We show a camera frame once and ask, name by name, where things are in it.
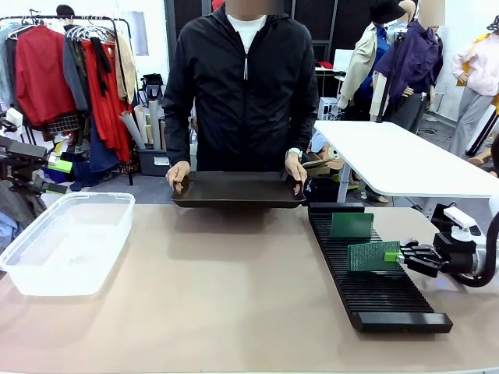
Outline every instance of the gray pants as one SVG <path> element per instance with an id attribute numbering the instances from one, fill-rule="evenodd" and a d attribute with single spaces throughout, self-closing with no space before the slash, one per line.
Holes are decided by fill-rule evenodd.
<path id="1" fill-rule="evenodd" d="M 466 87 L 459 105 L 458 126 L 449 152 L 465 158 L 466 147 L 473 138 L 480 119 L 492 104 L 493 96 L 483 96 Z"/>
<path id="2" fill-rule="evenodd" d="M 403 129 L 418 133 L 419 121 L 423 117 L 428 102 L 428 95 L 415 93 L 403 99 L 400 108 L 390 117 L 390 121 L 399 125 Z"/>

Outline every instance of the robotic arm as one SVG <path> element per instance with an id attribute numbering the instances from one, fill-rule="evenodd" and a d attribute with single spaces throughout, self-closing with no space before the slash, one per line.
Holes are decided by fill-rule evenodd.
<path id="1" fill-rule="evenodd" d="M 490 199 L 490 210 L 495 217 L 485 236 L 466 213 L 455 206 L 447 208 L 444 214 L 456 223 L 451 232 L 435 234 L 433 245 L 409 240 L 402 246 L 398 262 L 429 277 L 437 277 L 439 271 L 448 273 L 468 287 L 489 284 L 499 268 L 499 196 Z"/>
<path id="2" fill-rule="evenodd" d="M 20 143 L 0 135 L 0 180 L 10 181 L 13 192 L 32 196 L 45 192 L 64 194 L 67 187 L 48 183 L 34 174 L 42 168 L 58 170 L 60 162 L 43 146 Z"/>

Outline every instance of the beige tabletop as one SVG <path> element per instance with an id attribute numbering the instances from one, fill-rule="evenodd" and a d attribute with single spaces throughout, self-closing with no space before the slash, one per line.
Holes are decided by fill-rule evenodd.
<path id="1" fill-rule="evenodd" d="M 385 240 L 431 242 L 414 210 L 372 209 Z M 414 275 L 450 334 L 362 335 L 306 210 L 136 206 L 112 275 L 87 298 L 28 298 L 0 282 L 0 371 L 439 372 L 499 366 L 499 285 Z"/>

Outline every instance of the hand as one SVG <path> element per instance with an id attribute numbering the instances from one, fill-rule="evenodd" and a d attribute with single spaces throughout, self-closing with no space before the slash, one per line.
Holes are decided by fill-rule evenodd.
<path id="1" fill-rule="evenodd" d="M 411 87 L 407 86 L 407 88 L 402 93 L 402 96 L 409 97 L 409 96 L 412 96 L 413 94 L 414 94 L 414 90 Z"/>
<path id="2" fill-rule="evenodd" d="M 299 162 L 298 154 L 295 152 L 289 152 L 286 157 L 285 162 L 286 171 L 289 175 L 291 175 L 295 181 L 301 182 L 301 185 L 305 184 L 306 181 L 306 170 L 303 168 L 301 163 Z M 298 195 L 301 185 L 297 184 L 294 188 L 295 195 Z"/>
<path id="3" fill-rule="evenodd" d="M 179 161 L 173 165 L 168 173 L 166 173 L 166 180 L 170 184 L 170 187 L 175 186 L 175 191 L 181 193 L 183 186 L 182 181 L 190 173 L 190 165 L 187 161 Z"/>
<path id="4" fill-rule="evenodd" d="M 430 86 L 430 97 L 427 104 L 428 109 L 431 109 L 431 107 L 433 107 L 434 102 L 435 102 L 435 86 Z"/>
<path id="5" fill-rule="evenodd" d="M 469 75 L 466 74 L 465 72 L 458 77 L 458 81 L 464 85 L 468 84 L 468 79 L 469 79 Z"/>

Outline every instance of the clear plastic container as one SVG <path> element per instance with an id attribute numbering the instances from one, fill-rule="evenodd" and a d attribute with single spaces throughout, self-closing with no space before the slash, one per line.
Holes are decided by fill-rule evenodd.
<path id="1" fill-rule="evenodd" d="M 128 193 L 65 195 L 7 247 L 0 269 L 24 295 L 92 295 L 122 251 L 134 204 Z"/>

